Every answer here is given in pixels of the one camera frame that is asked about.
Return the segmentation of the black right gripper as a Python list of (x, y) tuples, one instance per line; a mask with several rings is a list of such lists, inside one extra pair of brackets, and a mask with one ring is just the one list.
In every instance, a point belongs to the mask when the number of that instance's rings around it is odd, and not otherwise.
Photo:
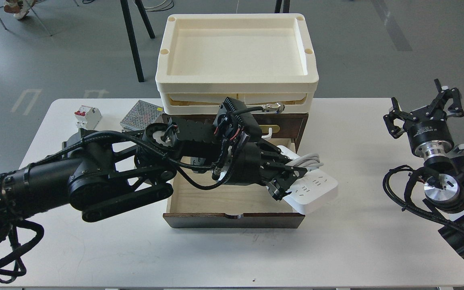
[[(397, 99), (392, 97), (392, 107), (383, 116), (387, 131), (394, 139), (398, 139), (404, 132), (407, 133), (411, 152), (417, 157), (424, 157), (425, 150), (420, 149), (424, 143), (441, 143), (445, 153), (451, 151), (454, 142), (446, 119), (464, 117), (459, 89), (442, 86), (438, 79), (434, 79), (434, 83), (438, 94), (429, 105), (429, 114), (426, 114), (427, 108), (424, 106), (412, 111), (411, 119), (405, 121)], [(395, 125), (396, 119), (404, 121), (403, 127)]]

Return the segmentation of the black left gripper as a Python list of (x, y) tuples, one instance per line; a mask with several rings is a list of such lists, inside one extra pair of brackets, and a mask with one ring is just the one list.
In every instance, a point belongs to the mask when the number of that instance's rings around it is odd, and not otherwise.
[(291, 193), (289, 188), (308, 172), (306, 168), (286, 165), (290, 161), (280, 148), (264, 139), (258, 143), (245, 143), (234, 164), (228, 162), (225, 165), (220, 180), (231, 171), (225, 185), (266, 186), (269, 194), (280, 201)]

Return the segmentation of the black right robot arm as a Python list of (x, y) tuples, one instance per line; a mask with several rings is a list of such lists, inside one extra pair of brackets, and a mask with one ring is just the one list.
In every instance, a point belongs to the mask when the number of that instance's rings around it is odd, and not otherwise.
[(424, 164), (390, 169), (383, 190), (402, 211), (442, 224), (440, 235), (464, 259), (464, 156), (447, 156), (454, 142), (446, 122), (464, 116), (462, 95), (438, 79), (434, 82), (438, 93), (427, 106), (405, 112), (391, 99), (392, 107), (383, 116), (388, 133), (394, 139), (407, 134), (412, 154)]

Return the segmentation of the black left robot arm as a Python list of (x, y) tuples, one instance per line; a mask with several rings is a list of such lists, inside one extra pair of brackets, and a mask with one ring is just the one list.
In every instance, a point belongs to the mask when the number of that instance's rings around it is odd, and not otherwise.
[(27, 270), (22, 256), (44, 228), (32, 216), (70, 204), (85, 222), (169, 198), (179, 173), (192, 186), (266, 186), (275, 200), (308, 169), (262, 137), (256, 120), (227, 114), (214, 123), (171, 117), (129, 133), (80, 130), (57, 153), (0, 174), (0, 283)]

